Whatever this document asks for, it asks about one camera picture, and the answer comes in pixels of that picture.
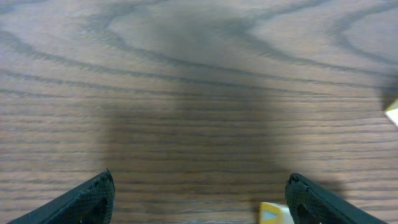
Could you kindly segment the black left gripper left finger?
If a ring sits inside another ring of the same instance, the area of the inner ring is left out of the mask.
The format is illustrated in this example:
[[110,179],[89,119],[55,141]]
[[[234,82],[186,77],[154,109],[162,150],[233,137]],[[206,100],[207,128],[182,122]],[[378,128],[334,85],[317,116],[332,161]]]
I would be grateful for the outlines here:
[[110,224],[115,196],[109,170],[7,224]]

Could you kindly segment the yellow blue letter K block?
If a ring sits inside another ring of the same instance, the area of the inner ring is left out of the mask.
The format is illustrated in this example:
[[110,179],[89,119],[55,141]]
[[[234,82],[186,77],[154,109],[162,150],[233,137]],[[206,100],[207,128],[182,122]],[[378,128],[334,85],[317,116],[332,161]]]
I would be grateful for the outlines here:
[[294,224],[288,206],[261,202],[259,206],[259,224]]

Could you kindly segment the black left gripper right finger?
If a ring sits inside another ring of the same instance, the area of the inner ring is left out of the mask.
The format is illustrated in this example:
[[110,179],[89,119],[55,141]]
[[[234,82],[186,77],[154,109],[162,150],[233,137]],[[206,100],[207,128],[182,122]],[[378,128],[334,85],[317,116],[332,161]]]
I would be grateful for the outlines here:
[[285,199],[295,224],[387,224],[298,173],[290,175]]

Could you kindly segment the yellow wooden block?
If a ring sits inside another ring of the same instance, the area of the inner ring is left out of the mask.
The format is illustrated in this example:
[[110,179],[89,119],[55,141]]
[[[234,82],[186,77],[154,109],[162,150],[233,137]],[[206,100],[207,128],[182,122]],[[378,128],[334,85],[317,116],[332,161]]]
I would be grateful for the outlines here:
[[393,101],[385,110],[384,114],[389,120],[398,126],[398,100]]

